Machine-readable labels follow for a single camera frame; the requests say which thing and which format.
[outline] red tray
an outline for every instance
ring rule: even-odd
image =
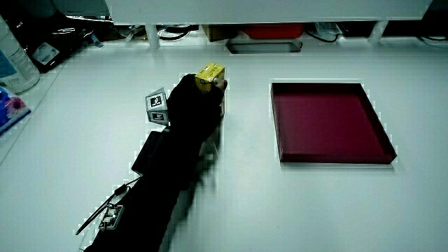
[[[359,83],[273,83],[281,162],[390,164],[396,155]]]

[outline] tissue box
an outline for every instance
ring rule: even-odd
[[[224,72],[224,66],[213,62],[207,63],[199,73],[196,73],[195,82],[197,88],[204,92],[210,91],[212,85],[217,84],[224,79]]]
[[[0,136],[29,113],[31,111],[21,98],[0,87]]]

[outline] black cloth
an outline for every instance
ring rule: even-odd
[[[201,145],[221,121],[223,92],[213,86],[202,93],[194,77],[184,76],[171,91],[169,133],[153,167],[118,202],[125,209],[117,228],[100,231],[86,252],[159,250],[179,193],[189,188]]]

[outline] tray rim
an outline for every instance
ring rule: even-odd
[[[378,141],[380,141],[381,148],[384,151],[384,159],[387,157],[391,157],[391,161],[389,163],[383,163],[383,162],[366,162],[366,163],[359,163],[359,162],[338,162],[338,164],[362,164],[362,165],[390,165],[392,161],[396,160],[398,154],[396,147],[393,146],[391,142],[391,138],[386,133],[386,130],[384,129],[384,125],[381,122],[381,118],[379,116],[379,112],[375,110],[375,102],[372,103],[370,100],[370,91],[365,89],[365,85],[363,83],[363,79],[361,78],[271,78],[269,80],[269,106],[271,107],[271,112],[274,119],[274,127],[275,127],[275,134],[276,134],[276,142],[277,142],[277,148],[278,148],[278,154],[280,162],[300,162],[300,163],[309,163],[310,161],[292,161],[292,160],[284,160],[285,155],[288,154],[283,149],[283,146],[281,144],[281,138],[279,137],[279,126],[277,125],[277,110],[275,109],[274,104],[274,84],[355,84],[361,86],[361,94],[358,94],[358,98],[360,99],[361,106],[363,107],[364,112],[367,114],[367,117],[370,121],[370,124],[373,127],[374,133],[377,135]],[[322,162],[313,162],[313,163],[328,163],[325,161]]]

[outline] connector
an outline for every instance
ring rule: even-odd
[[[119,195],[122,195],[124,192],[126,192],[126,190],[127,190],[127,185],[122,184],[119,188],[115,189],[114,194],[119,196]]]
[[[99,224],[101,230],[114,230],[118,226],[118,222],[125,210],[122,205],[109,205],[103,220]]]

